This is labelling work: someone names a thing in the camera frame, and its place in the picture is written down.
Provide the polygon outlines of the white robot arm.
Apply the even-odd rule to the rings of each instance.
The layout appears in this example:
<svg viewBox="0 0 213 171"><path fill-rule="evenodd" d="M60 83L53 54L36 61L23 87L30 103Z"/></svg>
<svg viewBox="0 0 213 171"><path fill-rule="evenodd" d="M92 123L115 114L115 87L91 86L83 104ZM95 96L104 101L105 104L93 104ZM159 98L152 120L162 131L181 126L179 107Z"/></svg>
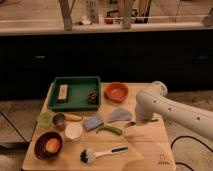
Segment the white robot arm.
<svg viewBox="0 0 213 171"><path fill-rule="evenodd" d="M170 100L167 93L168 89L161 81L154 81L138 91L133 123L148 123L157 113L213 141L213 112Z"/></svg>

